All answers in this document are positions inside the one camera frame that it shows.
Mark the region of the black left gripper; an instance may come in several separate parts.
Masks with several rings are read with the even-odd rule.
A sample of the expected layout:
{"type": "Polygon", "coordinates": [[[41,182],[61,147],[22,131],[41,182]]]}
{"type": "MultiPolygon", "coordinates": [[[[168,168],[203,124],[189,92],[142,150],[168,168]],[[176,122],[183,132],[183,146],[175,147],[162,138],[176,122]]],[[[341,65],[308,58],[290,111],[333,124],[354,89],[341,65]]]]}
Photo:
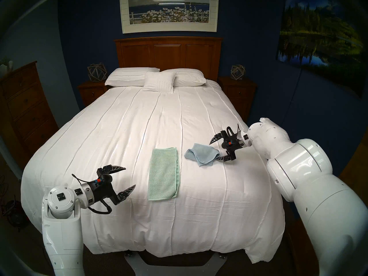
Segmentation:
{"type": "Polygon", "coordinates": [[[106,165],[97,169],[97,179],[90,181],[90,188],[93,193],[94,203],[99,202],[105,198],[109,198],[114,205],[117,205],[126,200],[135,189],[136,185],[133,185],[126,190],[116,194],[112,186],[112,176],[102,176],[103,174],[113,174],[126,170],[121,166],[106,165]]]}

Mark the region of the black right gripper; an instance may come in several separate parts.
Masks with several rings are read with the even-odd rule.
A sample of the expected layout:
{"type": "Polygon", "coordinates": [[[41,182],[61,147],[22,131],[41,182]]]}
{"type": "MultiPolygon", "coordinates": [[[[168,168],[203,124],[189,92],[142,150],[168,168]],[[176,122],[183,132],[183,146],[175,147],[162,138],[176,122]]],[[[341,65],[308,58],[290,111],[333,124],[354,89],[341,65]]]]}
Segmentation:
{"type": "Polygon", "coordinates": [[[227,127],[226,131],[221,131],[211,139],[210,145],[223,139],[222,148],[226,150],[225,156],[216,157],[216,160],[229,161],[235,160],[235,151],[249,146],[249,136],[248,133],[240,130],[234,133],[231,127],[227,127]]]}

